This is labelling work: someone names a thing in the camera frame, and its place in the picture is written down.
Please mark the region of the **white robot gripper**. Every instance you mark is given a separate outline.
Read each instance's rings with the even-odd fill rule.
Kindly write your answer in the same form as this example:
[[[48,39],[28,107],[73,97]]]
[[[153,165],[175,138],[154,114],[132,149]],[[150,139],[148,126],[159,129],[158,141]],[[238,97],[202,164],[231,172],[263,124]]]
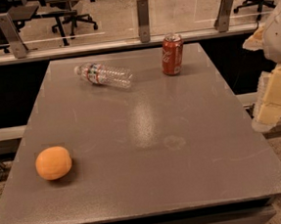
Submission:
[[[264,27],[259,27],[246,39],[243,48],[249,51],[262,49],[267,59],[281,64],[281,0]],[[261,73],[257,96],[252,127],[257,132],[265,133],[281,119],[281,65],[277,65],[272,72]]]

